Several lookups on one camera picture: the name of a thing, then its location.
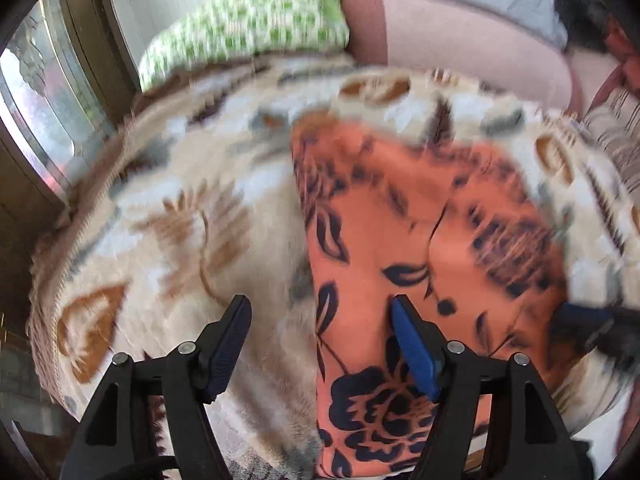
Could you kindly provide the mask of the wooden door with glass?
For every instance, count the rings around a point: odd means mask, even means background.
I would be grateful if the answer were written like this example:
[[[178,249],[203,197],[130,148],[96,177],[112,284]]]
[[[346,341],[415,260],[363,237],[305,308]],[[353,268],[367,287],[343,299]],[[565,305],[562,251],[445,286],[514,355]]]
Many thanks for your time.
[[[3,478],[55,478],[72,440],[32,359],[32,254],[138,88],[112,0],[1,0]]]

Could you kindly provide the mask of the green white checkered pillow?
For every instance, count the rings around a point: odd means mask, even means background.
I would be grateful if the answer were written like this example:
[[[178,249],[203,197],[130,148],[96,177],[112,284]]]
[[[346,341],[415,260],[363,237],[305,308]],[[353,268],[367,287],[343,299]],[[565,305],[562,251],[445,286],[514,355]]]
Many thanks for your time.
[[[140,88],[209,63],[341,51],[349,35],[342,0],[208,0],[152,39],[138,64]]]

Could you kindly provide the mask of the beige leaf-print blanket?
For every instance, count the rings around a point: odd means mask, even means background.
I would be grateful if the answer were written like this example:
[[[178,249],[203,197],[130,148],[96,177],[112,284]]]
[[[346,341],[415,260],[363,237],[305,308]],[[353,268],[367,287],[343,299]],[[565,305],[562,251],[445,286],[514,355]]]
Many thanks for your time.
[[[29,336],[66,411],[84,414],[116,353],[164,356],[242,294],[250,332],[206,410],[221,451],[241,477],[322,477],[317,295],[292,159],[294,122],[311,112],[412,148],[504,151],[561,249],[563,302],[638,304],[639,207],[580,122],[444,70],[267,58],[157,88],[41,240]],[[569,432],[626,398],[636,375],[549,334],[548,346],[570,359],[548,387]]]

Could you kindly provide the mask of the pink bolster pillow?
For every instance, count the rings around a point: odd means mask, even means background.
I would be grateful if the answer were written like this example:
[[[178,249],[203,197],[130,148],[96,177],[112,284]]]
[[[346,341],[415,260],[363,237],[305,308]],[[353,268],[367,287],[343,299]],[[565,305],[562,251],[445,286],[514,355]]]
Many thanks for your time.
[[[342,0],[347,51],[362,64],[475,77],[522,99],[579,114],[566,55],[532,32],[456,0]]]

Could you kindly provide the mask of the striped beige pillow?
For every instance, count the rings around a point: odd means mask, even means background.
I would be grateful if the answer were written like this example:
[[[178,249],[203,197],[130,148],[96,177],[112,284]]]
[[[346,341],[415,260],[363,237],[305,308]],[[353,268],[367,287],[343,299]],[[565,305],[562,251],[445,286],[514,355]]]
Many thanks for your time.
[[[591,139],[616,167],[620,180],[639,205],[639,99],[623,87],[593,107],[582,122]]]

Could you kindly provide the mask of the orange floral garment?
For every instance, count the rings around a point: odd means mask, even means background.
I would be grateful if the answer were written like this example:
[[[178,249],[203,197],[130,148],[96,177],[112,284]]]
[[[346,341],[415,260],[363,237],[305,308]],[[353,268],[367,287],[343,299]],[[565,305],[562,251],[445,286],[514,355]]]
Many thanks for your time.
[[[413,466],[435,415],[388,304],[480,356],[524,352],[549,388],[570,359],[548,346],[566,297],[559,245],[520,170],[493,145],[412,148],[356,120],[294,122],[292,159],[317,295],[317,470],[378,477]]]

